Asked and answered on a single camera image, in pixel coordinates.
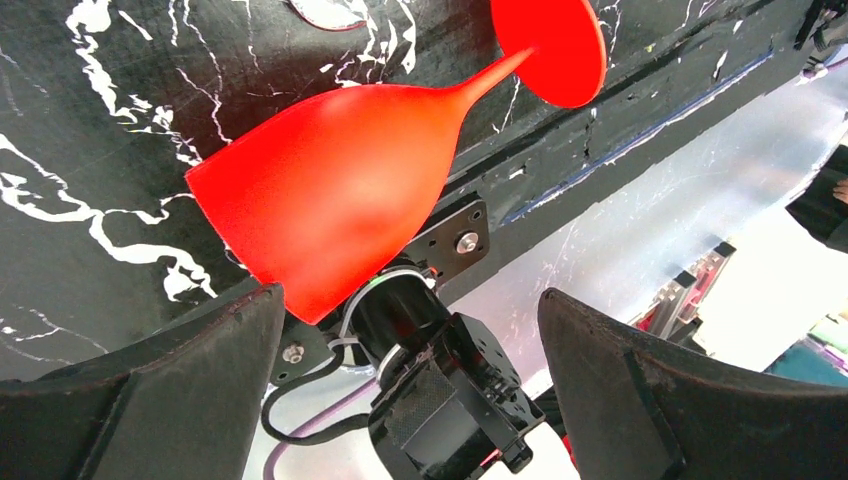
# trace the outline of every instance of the black countertop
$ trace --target black countertop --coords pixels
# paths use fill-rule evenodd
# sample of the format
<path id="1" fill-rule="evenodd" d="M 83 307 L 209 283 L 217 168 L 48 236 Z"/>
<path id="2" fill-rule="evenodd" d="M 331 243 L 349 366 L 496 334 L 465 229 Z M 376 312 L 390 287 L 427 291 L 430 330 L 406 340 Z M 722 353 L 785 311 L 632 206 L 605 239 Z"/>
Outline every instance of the black countertop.
<path id="1" fill-rule="evenodd" d="M 121 348 L 248 276 L 188 193 L 192 165 L 317 93 L 450 85 L 500 56 L 486 0 L 347 2 L 365 27 L 320 30 L 280 0 L 0 6 L 0 379 Z M 609 52 L 607 96 L 563 112 L 508 79 L 467 119 L 454 179 L 563 115 L 579 119 L 569 128 L 580 155 L 561 161 L 585 169 L 771 52 L 761 37 L 729 47 L 749 26 L 750 35 L 771 28 L 755 18 L 759 8 L 807 2 L 593 3 Z M 795 29 L 802 15 L 790 12 L 780 28 Z M 635 93 L 622 87 L 637 81 Z M 538 199 L 544 188 L 534 188 Z"/>

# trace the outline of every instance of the purple cable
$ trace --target purple cable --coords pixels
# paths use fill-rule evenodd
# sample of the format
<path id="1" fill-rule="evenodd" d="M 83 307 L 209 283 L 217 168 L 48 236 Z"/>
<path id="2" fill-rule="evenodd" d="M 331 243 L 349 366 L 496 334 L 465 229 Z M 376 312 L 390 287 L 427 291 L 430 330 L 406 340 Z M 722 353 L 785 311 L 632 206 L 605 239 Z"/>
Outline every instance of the purple cable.
<path id="1" fill-rule="evenodd" d="M 322 411 L 318 415 L 310 418 L 303 425 L 294 429 L 292 433 L 289 435 L 293 437 L 302 437 L 304 435 L 309 435 L 318 429 L 318 426 L 324 423 L 331 416 L 339 413 L 342 409 L 348 407 L 354 401 L 360 399 L 366 393 L 370 392 L 374 387 L 377 386 L 377 379 L 371 378 L 367 382 L 363 383 L 359 388 L 349 393 L 346 397 L 342 398 L 338 402 L 330 405 L 326 410 Z M 286 442 L 280 442 L 274 447 L 274 450 L 271 451 L 271 454 L 268 455 L 268 459 L 265 460 L 265 468 L 262 469 L 262 478 L 264 480 L 276 480 L 274 477 L 274 467 L 277 466 L 277 462 L 280 460 L 280 456 L 286 449 L 289 448 L 289 444 Z"/>

